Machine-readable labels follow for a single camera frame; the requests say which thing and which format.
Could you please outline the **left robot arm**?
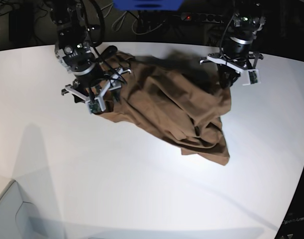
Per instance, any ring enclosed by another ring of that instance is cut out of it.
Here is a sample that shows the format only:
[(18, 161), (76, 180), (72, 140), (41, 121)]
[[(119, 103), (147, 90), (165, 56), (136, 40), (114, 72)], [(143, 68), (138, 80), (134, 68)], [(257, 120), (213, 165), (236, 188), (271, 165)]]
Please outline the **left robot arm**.
[(257, 83), (257, 62), (264, 59), (259, 52), (250, 53), (257, 32), (263, 29), (266, 21), (261, 1), (234, 0), (232, 10), (219, 43), (219, 58), (224, 63), (217, 66), (220, 86), (224, 89), (238, 80), (241, 68), (245, 69), (250, 84)]

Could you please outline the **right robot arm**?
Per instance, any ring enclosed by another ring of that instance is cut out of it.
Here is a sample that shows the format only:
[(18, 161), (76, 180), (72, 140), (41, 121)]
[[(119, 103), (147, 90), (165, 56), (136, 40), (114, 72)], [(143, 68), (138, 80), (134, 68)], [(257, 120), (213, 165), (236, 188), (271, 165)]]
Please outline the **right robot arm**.
[(116, 46), (108, 46), (102, 53), (97, 47), (103, 43), (105, 22), (98, 4), (92, 0), (98, 24), (90, 24), (82, 0), (46, 0), (50, 18), (56, 26), (55, 57), (68, 73), (74, 75), (72, 84), (61, 93), (71, 93), (75, 102), (85, 103), (91, 110), (105, 110), (107, 92), (119, 90), (125, 79), (123, 67), (114, 68), (107, 60), (116, 55)]

